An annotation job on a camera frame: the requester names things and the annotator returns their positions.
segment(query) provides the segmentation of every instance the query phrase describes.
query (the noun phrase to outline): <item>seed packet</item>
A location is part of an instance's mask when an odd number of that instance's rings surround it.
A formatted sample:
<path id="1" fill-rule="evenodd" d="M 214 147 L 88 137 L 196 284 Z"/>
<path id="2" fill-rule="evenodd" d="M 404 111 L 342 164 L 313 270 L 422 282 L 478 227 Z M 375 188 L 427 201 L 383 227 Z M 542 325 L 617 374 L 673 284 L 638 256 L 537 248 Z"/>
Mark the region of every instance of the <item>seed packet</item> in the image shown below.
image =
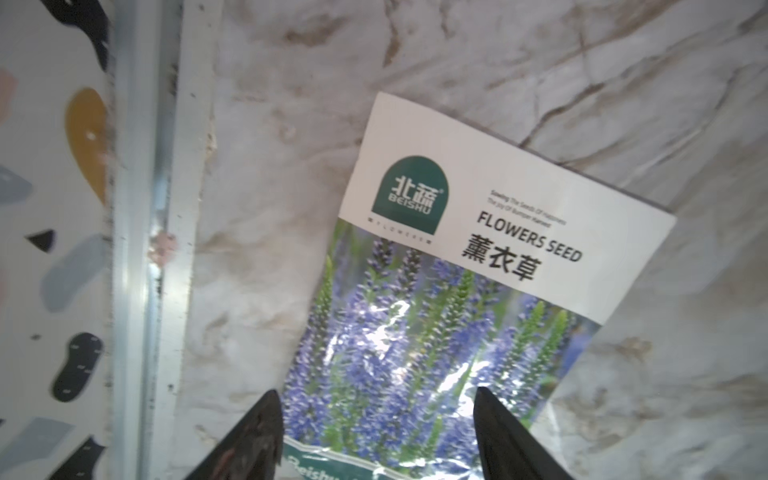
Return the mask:
<path id="1" fill-rule="evenodd" d="M 674 217 L 379 94 L 283 392 L 312 480 L 482 478 L 472 399 L 526 426 Z"/>

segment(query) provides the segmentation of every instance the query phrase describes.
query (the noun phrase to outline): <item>metal trim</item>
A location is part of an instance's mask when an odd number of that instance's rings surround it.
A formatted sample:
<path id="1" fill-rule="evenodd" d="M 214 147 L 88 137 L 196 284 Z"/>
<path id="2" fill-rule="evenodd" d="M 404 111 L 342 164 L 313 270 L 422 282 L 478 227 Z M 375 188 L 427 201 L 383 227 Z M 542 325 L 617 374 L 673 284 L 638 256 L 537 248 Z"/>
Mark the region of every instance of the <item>metal trim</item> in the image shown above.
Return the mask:
<path id="1" fill-rule="evenodd" d="M 163 272 L 152 436 L 144 448 L 146 478 L 153 480 L 165 478 L 170 463 L 222 7 L 221 0 L 184 1 L 166 226 L 177 251 Z"/>
<path id="2" fill-rule="evenodd" d="M 157 142 L 161 2 L 116 0 L 112 197 L 113 432 L 111 477 L 135 480 L 144 463 L 147 295 Z"/>

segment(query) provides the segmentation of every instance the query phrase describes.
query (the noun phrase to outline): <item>flower seed packet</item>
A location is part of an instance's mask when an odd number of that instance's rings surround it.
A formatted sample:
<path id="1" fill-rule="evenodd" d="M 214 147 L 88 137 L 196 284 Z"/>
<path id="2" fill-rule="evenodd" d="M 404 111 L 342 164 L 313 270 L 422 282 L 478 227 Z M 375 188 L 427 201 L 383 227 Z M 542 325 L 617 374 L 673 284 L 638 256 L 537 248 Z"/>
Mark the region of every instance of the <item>flower seed packet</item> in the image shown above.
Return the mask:
<path id="1" fill-rule="evenodd" d="M 312 480 L 482 478 L 472 399 L 526 426 L 674 217 L 379 94 L 283 392 Z"/>

